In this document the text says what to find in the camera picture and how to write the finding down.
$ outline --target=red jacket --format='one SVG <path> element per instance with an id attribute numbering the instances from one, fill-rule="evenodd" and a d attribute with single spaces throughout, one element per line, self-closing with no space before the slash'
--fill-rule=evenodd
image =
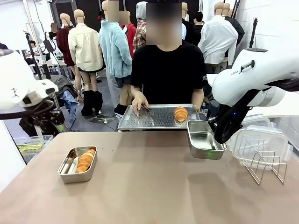
<path id="1" fill-rule="evenodd" d="M 127 25 L 127 39 L 128 39 L 128 44 L 129 44 L 129 49 L 130 49 L 130 55 L 131 58 L 133 58 L 134 53 L 133 53 L 133 40 L 134 40 L 134 36 L 136 34 L 136 27 L 134 27 L 134 25 L 132 23 L 129 23 Z"/>
<path id="2" fill-rule="evenodd" d="M 74 66 L 75 63 L 73 62 L 71 58 L 71 53 L 69 49 L 69 41 L 67 39 L 67 36 L 70 31 L 70 27 L 65 27 L 63 29 L 58 30 L 57 36 L 56 36 L 56 42 L 59 50 L 64 55 L 64 63 L 68 66 Z"/>

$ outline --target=light blue jacket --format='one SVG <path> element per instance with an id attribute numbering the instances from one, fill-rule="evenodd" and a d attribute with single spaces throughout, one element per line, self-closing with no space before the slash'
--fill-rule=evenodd
<path id="1" fill-rule="evenodd" d="M 101 21 L 99 42 L 108 72 L 117 78 L 131 75 L 132 58 L 126 34 L 117 22 Z"/>

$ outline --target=bread roll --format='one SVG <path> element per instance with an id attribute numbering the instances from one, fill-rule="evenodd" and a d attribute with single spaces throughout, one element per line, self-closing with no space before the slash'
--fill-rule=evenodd
<path id="1" fill-rule="evenodd" d="M 88 170 L 90 164 L 93 161 L 94 155 L 95 155 L 95 151 L 93 149 L 89 149 L 87 153 L 81 155 L 78 159 L 76 173 L 83 173 L 86 170 Z"/>
<path id="2" fill-rule="evenodd" d="M 178 122 L 183 122 L 188 117 L 188 111 L 185 108 L 179 106 L 174 110 L 174 117 Z"/>

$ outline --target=metal food container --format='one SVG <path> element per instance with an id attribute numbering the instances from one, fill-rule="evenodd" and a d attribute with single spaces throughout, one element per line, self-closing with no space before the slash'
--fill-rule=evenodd
<path id="1" fill-rule="evenodd" d="M 188 117 L 183 122 L 174 118 L 174 110 L 183 107 L 188 111 Z M 135 115 L 132 105 L 127 107 L 119 125 L 119 130 L 186 130 L 188 120 L 200 120 L 192 104 L 160 104 L 149 105 L 150 112 L 145 108 Z"/>
<path id="2" fill-rule="evenodd" d="M 187 130 L 190 152 L 193 157 L 208 160 L 221 159 L 227 146 L 215 141 L 213 131 L 207 121 L 189 120 Z"/>
<path id="3" fill-rule="evenodd" d="M 86 153 L 89 149 L 95 150 L 95 154 L 93 157 L 93 161 L 90 164 L 88 170 L 82 173 L 68 173 L 73 162 L 80 157 L 82 154 Z M 98 148 L 96 146 L 82 146 L 73 148 L 69 153 L 66 155 L 64 161 L 62 162 L 60 168 L 58 169 L 58 174 L 61 176 L 61 179 L 64 183 L 78 183 L 78 182 L 86 182 L 91 179 L 94 171 L 95 164 L 97 163 L 98 158 Z"/>

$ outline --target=person's hand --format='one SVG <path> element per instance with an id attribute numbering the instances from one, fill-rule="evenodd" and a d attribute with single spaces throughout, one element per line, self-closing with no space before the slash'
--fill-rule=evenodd
<path id="1" fill-rule="evenodd" d="M 193 104 L 193 108 L 196 110 L 197 113 L 199 113 L 199 108 Z"/>
<path id="2" fill-rule="evenodd" d="M 144 94 L 140 91 L 136 91 L 135 99 L 132 102 L 132 106 L 136 115 L 137 112 L 141 109 L 141 105 L 145 105 L 146 107 L 149 107 L 149 103 L 145 98 Z"/>

